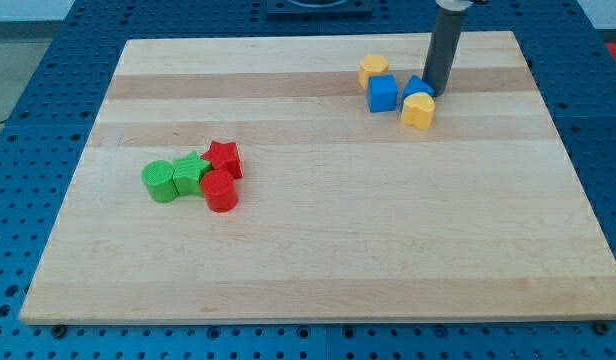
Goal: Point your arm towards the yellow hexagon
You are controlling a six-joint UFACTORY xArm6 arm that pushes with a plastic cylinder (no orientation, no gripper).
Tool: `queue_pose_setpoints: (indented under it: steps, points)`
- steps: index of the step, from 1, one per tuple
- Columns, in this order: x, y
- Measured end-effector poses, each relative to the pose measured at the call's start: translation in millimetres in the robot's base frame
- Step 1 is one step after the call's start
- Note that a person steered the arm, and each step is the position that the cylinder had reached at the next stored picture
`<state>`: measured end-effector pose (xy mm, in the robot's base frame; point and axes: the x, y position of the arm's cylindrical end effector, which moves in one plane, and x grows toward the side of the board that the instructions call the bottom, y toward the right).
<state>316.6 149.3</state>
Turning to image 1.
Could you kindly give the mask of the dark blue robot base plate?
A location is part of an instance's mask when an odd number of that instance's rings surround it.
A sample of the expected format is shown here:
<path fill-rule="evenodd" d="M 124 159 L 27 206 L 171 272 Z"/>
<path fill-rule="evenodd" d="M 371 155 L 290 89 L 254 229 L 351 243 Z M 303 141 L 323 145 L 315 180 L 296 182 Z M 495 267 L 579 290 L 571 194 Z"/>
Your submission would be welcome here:
<path fill-rule="evenodd" d="M 268 18 L 331 15 L 367 15 L 372 13 L 372 0 L 264 0 Z"/>

